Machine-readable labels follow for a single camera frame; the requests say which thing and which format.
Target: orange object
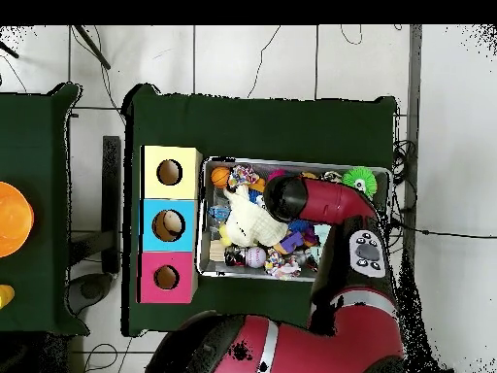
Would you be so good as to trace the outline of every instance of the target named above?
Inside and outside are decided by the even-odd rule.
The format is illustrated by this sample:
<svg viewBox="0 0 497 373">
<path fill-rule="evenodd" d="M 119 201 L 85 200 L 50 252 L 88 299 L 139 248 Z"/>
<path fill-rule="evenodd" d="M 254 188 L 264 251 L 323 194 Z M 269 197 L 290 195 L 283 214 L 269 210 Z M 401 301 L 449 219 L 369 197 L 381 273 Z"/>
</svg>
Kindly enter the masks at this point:
<svg viewBox="0 0 497 373">
<path fill-rule="evenodd" d="M 228 185 L 229 169 L 227 167 L 216 167 L 211 173 L 211 180 L 216 187 L 226 187 Z"/>
<path fill-rule="evenodd" d="M 15 187 L 0 182 L 0 257 L 16 252 L 33 227 L 33 209 Z"/>
<path fill-rule="evenodd" d="M 252 183 L 251 185 L 248 185 L 248 188 L 251 188 L 253 190 L 260 191 L 261 193 L 264 193 L 264 187 L 266 186 L 266 181 L 262 178 L 260 178 L 257 182 Z"/>
<path fill-rule="evenodd" d="M 14 288 L 9 285 L 0 285 L 0 309 L 14 299 Z"/>
</svg>

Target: stuffed animal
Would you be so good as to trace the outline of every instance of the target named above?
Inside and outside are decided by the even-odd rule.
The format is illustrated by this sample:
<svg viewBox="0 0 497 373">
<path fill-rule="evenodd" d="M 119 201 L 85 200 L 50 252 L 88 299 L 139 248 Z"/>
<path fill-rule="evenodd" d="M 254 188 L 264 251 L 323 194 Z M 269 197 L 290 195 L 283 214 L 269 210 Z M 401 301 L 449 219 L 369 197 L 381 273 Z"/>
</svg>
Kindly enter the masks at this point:
<svg viewBox="0 0 497 373">
<path fill-rule="evenodd" d="M 226 235 L 235 245 L 248 248 L 259 242 L 276 245 L 285 235 L 288 225 L 274 220 L 263 208 L 249 200 L 249 187 L 238 186 L 234 193 L 224 190 L 231 213 L 225 224 Z"/>
</svg>

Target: purple toy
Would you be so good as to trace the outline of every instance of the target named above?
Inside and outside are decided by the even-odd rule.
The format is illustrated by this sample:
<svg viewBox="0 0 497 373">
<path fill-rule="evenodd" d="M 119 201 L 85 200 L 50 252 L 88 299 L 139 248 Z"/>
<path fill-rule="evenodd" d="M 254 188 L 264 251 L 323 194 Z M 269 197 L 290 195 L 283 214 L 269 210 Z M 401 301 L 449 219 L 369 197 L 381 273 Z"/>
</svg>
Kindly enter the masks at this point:
<svg viewBox="0 0 497 373">
<path fill-rule="evenodd" d="M 304 244 L 304 238 L 300 232 L 296 232 L 286 236 L 280 244 L 285 251 L 292 253 L 297 247 Z"/>
</svg>

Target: dark green table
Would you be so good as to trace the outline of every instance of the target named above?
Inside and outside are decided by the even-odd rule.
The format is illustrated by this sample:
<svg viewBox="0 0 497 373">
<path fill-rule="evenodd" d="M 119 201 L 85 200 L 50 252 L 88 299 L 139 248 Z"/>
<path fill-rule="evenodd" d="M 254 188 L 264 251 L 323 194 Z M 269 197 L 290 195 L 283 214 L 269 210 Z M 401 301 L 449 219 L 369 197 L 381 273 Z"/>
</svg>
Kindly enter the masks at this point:
<svg viewBox="0 0 497 373">
<path fill-rule="evenodd" d="M 189 305 L 136 303 L 139 150 L 142 145 L 194 147 L 203 156 L 379 166 L 391 169 L 396 102 L 245 100 L 158 95 L 137 85 L 126 96 L 122 331 L 175 330 L 205 310 L 248 313 L 304 325 L 311 285 L 200 277 Z"/>
<path fill-rule="evenodd" d="M 17 187 L 35 213 L 22 248 L 0 258 L 0 284 L 16 297 L 0 310 L 0 331 L 86 334 L 66 308 L 69 261 L 66 119 L 80 95 L 60 85 L 47 95 L 0 93 L 0 181 Z"/>
</svg>

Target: gray bin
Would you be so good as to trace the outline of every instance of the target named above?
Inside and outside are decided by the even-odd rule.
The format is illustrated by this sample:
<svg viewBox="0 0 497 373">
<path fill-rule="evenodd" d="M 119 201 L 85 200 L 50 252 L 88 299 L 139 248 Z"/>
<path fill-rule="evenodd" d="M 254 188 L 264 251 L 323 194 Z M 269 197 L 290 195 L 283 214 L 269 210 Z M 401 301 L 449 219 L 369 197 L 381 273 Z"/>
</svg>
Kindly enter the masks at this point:
<svg viewBox="0 0 497 373">
<path fill-rule="evenodd" d="M 217 166 L 233 167 L 237 164 L 248 165 L 253 167 L 255 173 L 267 181 L 270 173 L 277 169 L 285 169 L 289 173 L 296 175 L 301 172 L 311 172 L 316 175 L 321 175 L 324 172 L 335 171 L 343 175 L 354 166 L 336 165 L 336 164 L 320 164 L 320 163 L 300 163 L 291 161 L 275 161 L 275 160 L 253 160 L 247 158 L 229 158 L 208 157 L 204 159 L 201 170 L 201 185 L 203 185 L 203 198 L 199 204 L 199 224 L 197 236 L 197 258 L 196 266 L 198 272 L 203 276 L 214 277 L 235 277 L 235 278 L 250 278 L 250 279 L 266 279 L 277 282 L 313 282 L 315 272 L 307 267 L 302 267 L 300 276 L 290 278 L 287 281 L 281 281 L 271 275 L 266 274 L 264 268 L 253 269 L 245 266 L 227 266 L 224 262 L 212 261 L 209 258 L 211 240 L 215 234 L 211 233 L 210 225 L 208 224 L 208 211 L 211 206 L 216 204 L 218 199 L 223 199 L 227 202 L 226 197 L 222 192 L 222 188 L 215 187 L 211 182 L 211 173 Z M 392 174 L 389 170 L 382 167 L 368 167 L 378 183 L 378 191 L 373 197 L 373 204 L 380 214 L 390 216 L 391 199 L 392 199 Z"/>
</svg>

